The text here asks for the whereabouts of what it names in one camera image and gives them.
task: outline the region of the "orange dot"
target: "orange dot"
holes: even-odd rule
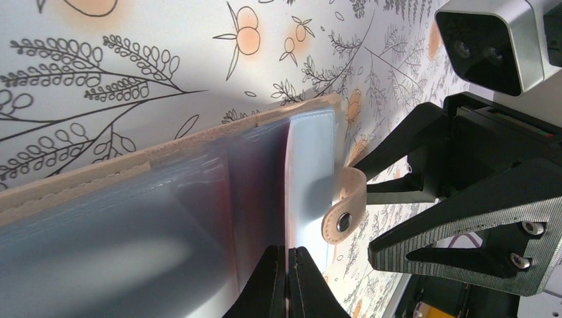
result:
[[[236,16],[238,29],[258,28],[258,16],[250,7],[241,7]]]
[[[359,109],[361,106],[356,101],[349,104],[347,108],[347,120],[348,121],[355,121],[357,115],[359,115]]]
[[[295,35],[297,36],[297,41],[304,41],[304,38],[306,37],[306,30],[304,29],[304,25],[298,25],[295,33]]]
[[[293,50],[295,49],[295,41],[293,41],[292,38],[287,38],[285,40],[285,52],[293,52]]]
[[[117,0],[65,0],[65,2],[75,10],[94,17],[107,15],[117,4]]]
[[[355,306],[355,310],[353,311],[353,318],[359,317],[359,313],[361,312],[363,301],[360,299],[357,305]]]
[[[365,157],[367,151],[368,142],[365,139],[361,139],[353,148],[351,155],[349,156],[348,166],[355,165],[360,159]]]
[[[439,27],[437,23],[433,22],[431,25],[431,31],[429,32],[429,44],[427,46],[427,56],[430,60],[437,56],[439,47],[441,47],[442,39],[439,33]]]
[[[260,34],[257,30],[246,27],[238,31],[236,42],[240,48],[240,52],[244,55],[251,55],[260,49]]]

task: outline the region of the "black camera housing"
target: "black camera housing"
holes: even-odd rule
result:
[[[494,15],[438,12],[447,55],[457,75],[493,91],[519,96],[522,87],[506,23]]]

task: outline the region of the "white backdrop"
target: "white backdrop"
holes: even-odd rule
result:
[[[443,3],[2,0],[0,190],[331,92],[349,156],[365,155],[417,104],[468,88],[433,21]],[[363,279],[366,242],[421,209],[370,207],[338,246],[326,277],[353,317],[380,317],[396,285]]]

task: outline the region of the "yellow component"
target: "yellow component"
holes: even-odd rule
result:
[[[426,317],[427,318],[454,318],[453,316],[448,315],[448,314],[446,314],[446,313],[444,313],[444,312],[442,312],[442,311],[440,311],[436,308],[431,308],[429,310],[429,312],[427,313]]]

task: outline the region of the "card holder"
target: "card holder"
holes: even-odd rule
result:
[[[221,317],[270,245],[305,246],[325,268],[365,214],[365,176],[338,157],[339,101],[1,192],[0,313]],[[351,224],[338,231],[346,213]]]

